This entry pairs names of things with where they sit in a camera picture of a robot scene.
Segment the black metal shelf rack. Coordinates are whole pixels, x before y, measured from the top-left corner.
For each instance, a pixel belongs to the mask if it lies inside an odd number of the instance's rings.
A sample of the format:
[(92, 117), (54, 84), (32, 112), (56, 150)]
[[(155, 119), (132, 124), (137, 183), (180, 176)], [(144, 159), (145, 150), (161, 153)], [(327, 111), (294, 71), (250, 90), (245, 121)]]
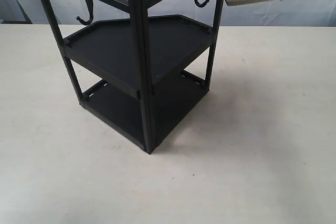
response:
[[(94, 0), (85, 0), (93, 15)], [(149, 16), (163, 0), (99, 0), (128, 19), (82, 20), (67, 37), (41, 0), (80, 105), (152, 153), (207, 94), (223, 0), (213, 24), (183, 15)]]

